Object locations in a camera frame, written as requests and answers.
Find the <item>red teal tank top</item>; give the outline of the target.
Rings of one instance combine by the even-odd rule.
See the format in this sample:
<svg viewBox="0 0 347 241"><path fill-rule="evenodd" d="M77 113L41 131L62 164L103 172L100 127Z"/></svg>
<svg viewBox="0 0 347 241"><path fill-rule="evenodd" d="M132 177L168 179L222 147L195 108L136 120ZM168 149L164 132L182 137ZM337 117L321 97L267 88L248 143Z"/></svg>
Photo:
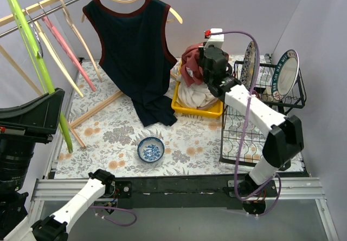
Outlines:
<svg viewBox="0 0 347 241"><path fill-rule="evenodd" d="M194 83L197 85L203 83L203 71L199 66L199 46L203 46L203 43L197 43L187 47L181 56L182 65L180 73L187 86L191 86Z"/></svg>

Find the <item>navy maroon tank top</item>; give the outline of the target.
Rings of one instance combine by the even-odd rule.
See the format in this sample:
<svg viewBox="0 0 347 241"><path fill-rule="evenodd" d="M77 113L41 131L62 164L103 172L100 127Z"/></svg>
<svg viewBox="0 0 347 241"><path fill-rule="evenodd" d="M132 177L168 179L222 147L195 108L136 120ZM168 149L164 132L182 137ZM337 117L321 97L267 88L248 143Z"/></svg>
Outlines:
<svg viewBox="0 0 347 241"><path fill-rule="evenodd" d="M145 127L177 121L172 99L166 96L170 71L177 63L166 43L169 9L160 0L145 0L128 14L112 11L101 0L92 0L82 9L101 43L100 67L131 98Z"/></svg>

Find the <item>cream plastic hanger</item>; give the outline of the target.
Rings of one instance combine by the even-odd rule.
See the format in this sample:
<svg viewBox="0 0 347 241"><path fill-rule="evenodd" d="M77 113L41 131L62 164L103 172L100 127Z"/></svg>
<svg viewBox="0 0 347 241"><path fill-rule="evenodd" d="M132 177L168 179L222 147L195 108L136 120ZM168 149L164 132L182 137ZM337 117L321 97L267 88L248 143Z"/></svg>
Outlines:
<svg viewBox="0 0 347 241"><path fill-rule="evenodd" d="M33 24L34 24L34 28L38 32L39 37L41 38L42 42L46 46L46 48L47 48L48 52L50 53L51 57L53 58L53 60L57 64L57 66L60 68L61 72L63 73L63 75L65 76L67 81L70 83L70 85L73 87L73 89L80 95L80 97L84 97L83 93L78 88L78 86L75 84L75 82L71 78L70 74L68 73L67 69L65 68L64 64L60 60L57 52L53 48L53 46L52 46L51 42L49 41L47 35L43 32L42 27L39 24L39 22L38 21L33 21Z"/></svg>

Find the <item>cream white tank top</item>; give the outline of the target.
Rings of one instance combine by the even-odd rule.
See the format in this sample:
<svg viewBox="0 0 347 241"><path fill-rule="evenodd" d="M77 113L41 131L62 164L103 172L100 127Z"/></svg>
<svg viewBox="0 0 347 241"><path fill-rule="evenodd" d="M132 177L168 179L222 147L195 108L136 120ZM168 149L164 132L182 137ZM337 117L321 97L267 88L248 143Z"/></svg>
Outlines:
<svg viewBox="0 0 347 241"><path fill-rule="evenodd" d="M194 82L188 86L182 75L178 76L177 81L180 82L177 92L177 102L182 107L206 110L218 101L204 82L200 85Z"/></svg>

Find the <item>pink plastic hanger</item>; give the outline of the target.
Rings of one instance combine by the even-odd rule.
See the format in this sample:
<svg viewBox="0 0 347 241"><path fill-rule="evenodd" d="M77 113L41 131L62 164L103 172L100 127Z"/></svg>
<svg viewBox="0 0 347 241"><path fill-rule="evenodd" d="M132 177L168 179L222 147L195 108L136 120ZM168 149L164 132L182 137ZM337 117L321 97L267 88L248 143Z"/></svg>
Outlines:
<svg viewBox="0 0 347 241"><path fill-rule="evenodd" d="M83 69L83 67L81 66L80 62L78 61L78 59L76 58L76 56L73 54L72 50L70 49L70 47L68 46L68 44L66 43L65 39L61 36L61 34L59 33L59 31L57 30L57 28L53 25L53 23L49 20L48 16L46 14L44 14L44 16L41 18L41 20L44 22L44 24L47 26L47 28L49 29L49 31L51 32L51 34L54 36L54 38L56 39L56 41L58 42L58 44L61 46L61 48L63 49L63 51L67 54L67 56L70 58L70 60L72 61L73 65L75 65L75 67L77 68L77 70L79 71L79 73L83 76L83 78L85 79L85 81L87 82L87 84L89 85L89 87L91 88L91 90L93 92L96 91L96 87L94 86L94 84L92 83L91 79L89 78L89 76L87 75L87 73L85 72L85 70Z"/></svg>

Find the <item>lime green hanger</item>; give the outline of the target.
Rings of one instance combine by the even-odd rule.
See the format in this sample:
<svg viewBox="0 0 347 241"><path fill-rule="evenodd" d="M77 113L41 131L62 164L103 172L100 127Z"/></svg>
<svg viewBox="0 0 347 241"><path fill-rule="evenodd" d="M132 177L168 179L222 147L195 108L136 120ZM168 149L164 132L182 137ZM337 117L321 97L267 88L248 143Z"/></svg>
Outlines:
<svg viewBox="0 0 347 241"><path fill-rule="evenodd" d="M24 45L27 49L29 57L37 73L37 77L40 81L44 93L52 94L56 90L49 76L48 69L43 60L42 50L39 47L39 43L33 33L33 29L30 27L27 19L24 16L22 8L17 0L7 0L10 10L13 14L14 21L17 24L19 32L21 34Z"/></svg>

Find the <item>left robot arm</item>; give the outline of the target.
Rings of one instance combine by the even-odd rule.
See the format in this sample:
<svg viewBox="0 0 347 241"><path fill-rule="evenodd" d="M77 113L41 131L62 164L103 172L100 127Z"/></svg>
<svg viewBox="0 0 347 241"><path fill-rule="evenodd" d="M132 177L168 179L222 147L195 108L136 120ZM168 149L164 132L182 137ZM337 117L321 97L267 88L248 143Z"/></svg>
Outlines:
<svg viewBox="0 0 347 241"><path fill-rule="evenodd" d="M44 219L38 212L50 197L33 193L33 211L22 193L36 144L52 142L65 92L55 88L21 106L1 109L1 240L67 240L76 221L101 197L115 193L115 177L98 169L81 190Z"/></svg>

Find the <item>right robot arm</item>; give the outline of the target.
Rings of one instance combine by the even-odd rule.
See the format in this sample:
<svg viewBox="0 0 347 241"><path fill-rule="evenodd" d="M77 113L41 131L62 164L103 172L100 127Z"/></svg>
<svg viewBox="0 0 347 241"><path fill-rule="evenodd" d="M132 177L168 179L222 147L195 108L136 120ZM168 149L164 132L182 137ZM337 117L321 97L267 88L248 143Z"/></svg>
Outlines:
<svg viewBox="0 0 347 241"><path fill-rule="evenodd" d="M265 190L265 182L303 150L301 120L278 113L251 96L241 81L227 72L227 59L220 48L200 46L198 52L203 80L212 95L250 119L266 138L262 158L245 177L246 192L258 196Z"/></svg>

